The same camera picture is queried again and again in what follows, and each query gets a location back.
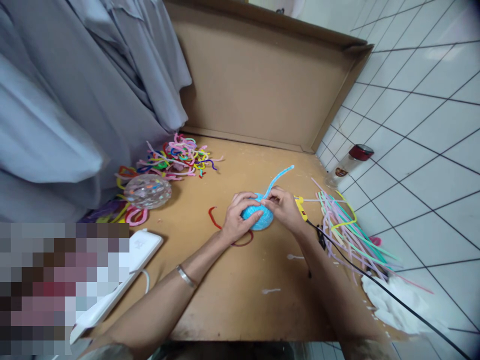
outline blue ball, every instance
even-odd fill
[[[257,200],[258,202],[260,202],[260,200],[262,200],[264,197],[258,192],[256,192],[255,194],[257,195],[257,198],[255,200]],[[256,213],[257,211],[263,211],[263,215],[261,216],[260,220],[253,224],[250,229],[257,231],[268,228],[274,220],[274,214],[263,205],[247,207],[241,212],[241,217],[242,219],[247,220],[249,217],[252,216],[253,213]]]

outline red bottle cap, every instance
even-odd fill
[[[374,154],[374,151],[368,146],[356,144],[351,148],[348,153],[354,159],[360,161],[367,161]]]

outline hand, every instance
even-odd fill
[[[263,211],[254,212],[247,220],[241,216],[243,210],[249,206],[260,206],[255,200],[257,195],[254,192],[242,191],[233,196],[231,204],[226,210],[225,222],[220,231],[220,237],[225,239],[228,245],[233,244],[262,217]]]
[[[263,199],[261,204],[270,210],[273,216],[292,233],[298,232],[306,226],[292,193],[279,186],[274,186],[268,198]]]

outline gray curtain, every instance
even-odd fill
[[[75,222],[187,120],[160,0],[0,0],[0,221]]]

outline wooden table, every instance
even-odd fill
[[[197,144],[208,145],[218,171],[209,168],[205,177],[172,181],[172,199],[150,212],[138,229],[161,235],[164,245],[146,269],[152,283],[196,251],[217,228],[208,210],[223,223],[233,195],[240,191],[264,193],[274,176],[295,165],[277,185],[305,199],[315,197],[326,172],[313,154],[270,148],[229,140],[195,136]],[[304,203],[308,218],[322,220],[320,204]],[[214,264],[171,334],[183,341],[335,341],[336,337],[316,299],[308,268],[293,236],[276,220],[263,231],[255,231],[252,243],[232,247]],[[281,289],[263,294],[264,289]],[[138,301],[145,291],[145,277],[139,276],[105,322],[90,336],[105,332],[113,322]],[[368,300],[361,287],[358,291]],[[392,339],[404,338],[399,331],[380,327]]]

